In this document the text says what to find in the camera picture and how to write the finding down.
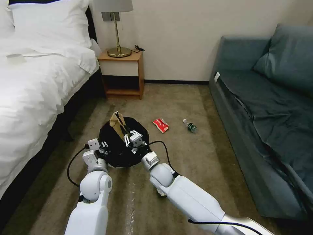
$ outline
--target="carpet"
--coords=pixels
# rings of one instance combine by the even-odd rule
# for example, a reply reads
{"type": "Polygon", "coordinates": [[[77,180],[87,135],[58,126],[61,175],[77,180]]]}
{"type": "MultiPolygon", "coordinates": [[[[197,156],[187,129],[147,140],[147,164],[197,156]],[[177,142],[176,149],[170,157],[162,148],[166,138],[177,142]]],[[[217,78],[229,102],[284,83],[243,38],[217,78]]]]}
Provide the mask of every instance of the carpet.
{"type": "MultiPolygon", "coordinates": [[[[4,235],[64,234],[79,196],[78,188],[67,180],[68,162],[88,140],[98,137],[101,126],[115,111],[138,120],[148,130],[151,142],[164,141],[172,166],[214,196],[227,214],[250,217],[277,235],[305,234],[303,224],[258,215],[208,86],[146,84],[142,100],[92,99],[84,104],[69,128],[74,141],[60,142],[4,235]],[[164,134],[152,124],[156,118],[169,124],[164,134]],[[187,130],[183,118],[197,125],[196,134],[187,130]]],[[[167,162],[161,144],[151,149],[167,162]]],[[[70,174],[76,182],[85,176],[81,155],[73,162],[70,174]]],[[[158,196],[142,165],[109,169],[109,174],[113,188],[108,202],[108,235],[210,234],[189,224],[166,198],[158,196]]]]}

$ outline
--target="white bedsheet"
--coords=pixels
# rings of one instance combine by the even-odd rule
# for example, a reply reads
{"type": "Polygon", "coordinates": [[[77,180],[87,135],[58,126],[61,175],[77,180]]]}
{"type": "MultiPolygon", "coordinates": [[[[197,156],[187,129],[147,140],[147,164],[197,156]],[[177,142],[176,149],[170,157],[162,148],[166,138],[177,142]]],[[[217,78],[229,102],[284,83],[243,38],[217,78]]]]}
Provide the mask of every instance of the white bedsheet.
{"type": "Polygon", "coordinates": [[[0,40],[0,198],[97,68],[94,52],[83,47],[0,40]],[[27,62],[8,63],[6,56],[13,53],[23,54],[27,62]]]}

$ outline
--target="white pillow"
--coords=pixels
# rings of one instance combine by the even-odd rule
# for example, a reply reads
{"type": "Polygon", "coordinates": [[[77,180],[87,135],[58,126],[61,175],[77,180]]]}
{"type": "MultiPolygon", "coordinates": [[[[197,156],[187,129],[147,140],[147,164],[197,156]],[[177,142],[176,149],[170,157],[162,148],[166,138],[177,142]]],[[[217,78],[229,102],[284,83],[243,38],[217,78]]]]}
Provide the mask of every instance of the white pillow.
{"type": "Polygon", "coordinates": [[[0,0],[0,38],[10,37],[14,33],[12,12],[7,0],[0,0]]]}
{"type": "Polygon", "coordinates": [[[85,14],[88,5],[89,0],[12,4],[10,8],[13,12],[15,36],[27,39],[47,38],[90,48],[85,14]]]}

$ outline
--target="brown paper bag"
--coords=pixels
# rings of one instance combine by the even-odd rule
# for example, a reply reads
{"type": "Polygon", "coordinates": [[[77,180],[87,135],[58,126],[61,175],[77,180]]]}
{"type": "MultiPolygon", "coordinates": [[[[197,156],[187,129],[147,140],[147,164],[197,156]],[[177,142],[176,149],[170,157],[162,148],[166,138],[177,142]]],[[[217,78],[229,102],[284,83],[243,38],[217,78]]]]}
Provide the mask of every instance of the brown paper bag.
{"type": "Polygon", "coordinates": [[[113,129],[116,131],[116,133],[124,141],[124,135],[123,135],[121,128],[123,128],[125,130],[124,126],[126,126],[126,124],[125,124],[123,115],[120,114],[118,111],[113,113],[112,117],[110,118],[110,126],[113,127],[113,129]]]}

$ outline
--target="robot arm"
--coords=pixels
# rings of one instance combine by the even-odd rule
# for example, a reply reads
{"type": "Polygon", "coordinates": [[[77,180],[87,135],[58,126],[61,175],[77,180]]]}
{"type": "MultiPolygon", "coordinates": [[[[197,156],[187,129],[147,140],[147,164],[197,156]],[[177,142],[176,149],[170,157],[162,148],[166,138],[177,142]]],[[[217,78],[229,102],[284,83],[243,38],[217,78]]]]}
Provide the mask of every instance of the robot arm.
{"type": "Polygon", "coordinates": [[[216,222],[202,224],[202,229],[217,235],[273,235],[249,218],[239,219],[227,215],[213,196],[184,176],[174,178],[173,173],[169,165],[156,164],[150,170],[150,182],[192,222],[216,222]]]}
{"type": "MultiPolygon", "coordinates": [[[[217,235],[273,235],[249,218],[238,219],[227,215],[213,196],[186,177],[177,174],[169,165],[159,164],[157,155],[140,141],[139,133],[134,132],[129,140],[126,144],[132,151],[141,152],[141,162],[150,173],[150,182],[191,219],[189,222],[200,224],[202,229],[217,235]]],[[[88,144],[90,151],[83,155],[88,165],[88,174],[80,184],[80,200],[70,215],[65,235],[106,233],[107,202],[112,189],[112,179],[108,175],[104,160],[96,156],[95,151],[99,150],[98,140],[91,140],[88,144]]]]}

